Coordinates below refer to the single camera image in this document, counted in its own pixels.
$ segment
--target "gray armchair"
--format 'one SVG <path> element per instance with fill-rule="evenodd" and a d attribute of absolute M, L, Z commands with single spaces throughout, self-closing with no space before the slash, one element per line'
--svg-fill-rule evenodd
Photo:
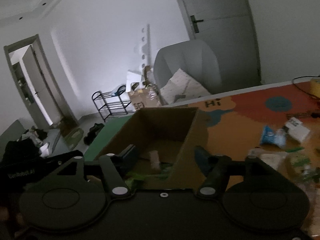
<path fill-rule="evenodd" d="M 201 83 L 210 93 L 221 92 L 222 82 L 217 57 L 204 41 L 185 41 L 159 50 L 153 69 L 158 88 L 164 87 L 179 68 Z"/>

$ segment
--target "green mat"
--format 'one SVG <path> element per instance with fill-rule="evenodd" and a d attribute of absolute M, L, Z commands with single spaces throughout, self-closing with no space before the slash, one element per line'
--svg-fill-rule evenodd
<path fill-rule="evenodd" d="M 121 127 L 130 119 L 131 115 L 118 117 L 106 122 L 104 128 L 100 131 L 93 143 L 84 154 L 85 161 L 93 161 L 98 153 L 108 144 L 111 138 L 121 129 Z"/>

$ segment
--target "black metal shoe rack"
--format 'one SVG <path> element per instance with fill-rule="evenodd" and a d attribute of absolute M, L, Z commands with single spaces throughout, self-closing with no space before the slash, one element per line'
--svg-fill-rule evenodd
<path fill-rule="evenodd" d="M 103 121 L 105 122 L 106 119 L 109 117 L 109 116 L 115 116 L 115 115 L 124 115 L 124 114 L 128 114 L 128 111 L 127 111 L 127 106 L 131 104 L 131 101 L 130 100 L 122 100 L 121 99 L 121 95 L 125 92 L 125 86 L 121 86 L 118 88 L 117 92 L 114 94 L 111 94 L 111 92 L 107 92 L 107 93 L 102 93 L 101 91 L 97 91 L 95 92 L 91 99 L 94 103 L 94 105 L 96 106 L 101 118 L 103 119 Z M 115 98 L 115 97 L 118 97 L 119 98 L 119 101 L 116 101 L 116 102 L 110 102 L 108 103 L 107 102 L 107 99 L 108 98 Z M 103 100 L 103 105 L 101 107 L 98 107 L 97 105 L 97 101 L 98 100 Z M 113 110 L 120 110 L 120 109 L 123 109 L 123 111 L 120 111 L 120 112 L 114 112 Z M 102 113 L 104 112 L 108 112 L 108 115 L 106 117 L 104 117 L 104 115 Z"/>

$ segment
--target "cardboard box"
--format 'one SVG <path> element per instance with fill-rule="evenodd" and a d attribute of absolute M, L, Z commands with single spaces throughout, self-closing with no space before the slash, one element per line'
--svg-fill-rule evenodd
<path fill-rule="evenodd" d="M 148 152 L 157 150 L 161 162 L 173 163 L 168 179 L 147 178 L 146 189 L 193 188 L 204 182 L 194 147 L 206 147 L 207 115 L 197 108 L 145 108 L 137 111 L 112 138 L 96 159 L 107 153 L 119 154 L 128 145 L 140 151 L 133 170 L 152 174 Z"/>
<path fill-rule="evenodd" d="M 162 106 L 161 100 L 154 88 L 148 87 L 128 92 L 130 101 L 136 110 L 145 107 Z"/>

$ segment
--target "black cable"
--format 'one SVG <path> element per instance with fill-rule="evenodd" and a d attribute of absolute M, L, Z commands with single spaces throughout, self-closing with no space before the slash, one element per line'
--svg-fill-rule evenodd
<path fill-rule="evenodd" d="M 307 95 L 313 97 L 313 98 L 316 98 L 316 99 L 320 99 L 319 97 L 313 95 L 313 94 L 310 94 L 306 91 L 304 91 L 303 89 L 301 89 L 300 87 L 297 86 L 297 84 L 294 82 L 296 79 L 300 79 L 300 78 L 306 78 L 306 77 L 315 77 L 315 78 L 320 78 L 320 75 L 319 76 L 302 76 L 302 77 L 296 77 L 294 79 L 292 79 L 292 85 L 294 85 L 297 89 L 299 89 L 300 91 L 306 93 Z"/>

